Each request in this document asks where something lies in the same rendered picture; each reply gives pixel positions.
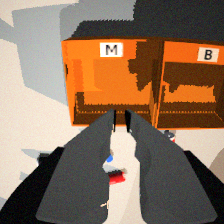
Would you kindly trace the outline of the orange bin labelled b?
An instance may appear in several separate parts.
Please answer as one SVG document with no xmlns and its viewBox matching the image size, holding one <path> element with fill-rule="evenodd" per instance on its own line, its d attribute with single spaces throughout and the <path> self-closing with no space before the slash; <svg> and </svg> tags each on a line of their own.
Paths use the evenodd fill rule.
<svg viewBox="0 0 224 224">
<path fill-rule="evenodd" d="M 72 126 L 113 108 L 116 126 L 126 126 L 132 109 L 158 130 L 224 129 L 224 42 L 89 36 L 61 43 Z"/>
</svg>

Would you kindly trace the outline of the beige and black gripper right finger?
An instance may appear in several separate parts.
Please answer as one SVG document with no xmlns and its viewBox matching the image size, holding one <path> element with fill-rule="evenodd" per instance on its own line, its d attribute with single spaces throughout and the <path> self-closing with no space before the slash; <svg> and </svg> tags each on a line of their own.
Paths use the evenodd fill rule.
<svg viewBox="0 0 224 224">
<path fill-rule="evenodd" d="M 185 151 L 131 109 L 125 110 L 125 122 L 140 162 L 143 221 L 224 224 L 224 183 L 190 150 Z"/>
</svg>

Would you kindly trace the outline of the black aa battery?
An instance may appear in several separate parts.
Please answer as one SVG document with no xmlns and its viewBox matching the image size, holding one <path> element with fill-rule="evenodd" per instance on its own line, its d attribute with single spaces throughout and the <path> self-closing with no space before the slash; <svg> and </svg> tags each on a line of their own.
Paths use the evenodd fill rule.
<svg viewBox="0 0 224 224">
<path fill-rule="evenodd" d="M 36 165 L 39 166 L 41 162 L 43 162 L 46 159 L 46 157 L 37 157 Z"/>
</svg>

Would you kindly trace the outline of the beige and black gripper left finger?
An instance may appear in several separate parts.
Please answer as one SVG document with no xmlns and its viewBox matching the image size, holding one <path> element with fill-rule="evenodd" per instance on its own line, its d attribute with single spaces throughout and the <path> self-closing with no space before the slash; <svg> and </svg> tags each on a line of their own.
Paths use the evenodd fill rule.
<svg viewBox="0 0 224 224">
<path fill-rule="evenodd" d="M 58 146 L 7 199 L 0 224 L 103 224 L 110 188 L 103 165 L 115 127 L 110 109 Z"/>
</svg>

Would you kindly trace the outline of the blue battery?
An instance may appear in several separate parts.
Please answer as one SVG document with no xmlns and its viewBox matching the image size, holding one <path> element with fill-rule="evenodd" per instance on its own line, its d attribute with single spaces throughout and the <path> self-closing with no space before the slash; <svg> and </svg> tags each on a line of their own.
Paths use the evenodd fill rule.
<svg viewBox="0 0 224 224">
<path fill-rule="evenodd" d="M 106 160 L 107 162 L 111 162 L 113 160 L 112 155 L 110 154 L 110 157 Z"/>
</svg>

